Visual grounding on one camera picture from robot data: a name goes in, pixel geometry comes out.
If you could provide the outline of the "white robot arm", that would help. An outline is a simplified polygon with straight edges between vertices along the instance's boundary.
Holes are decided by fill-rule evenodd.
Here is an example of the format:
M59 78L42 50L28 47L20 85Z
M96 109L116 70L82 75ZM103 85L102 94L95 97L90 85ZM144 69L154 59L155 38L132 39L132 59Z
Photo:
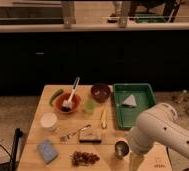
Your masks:
M158 103L142 111L130 130L131 151L147 154L158 142L189 159L189 131L175 123L177 118L176 109L168 103Z

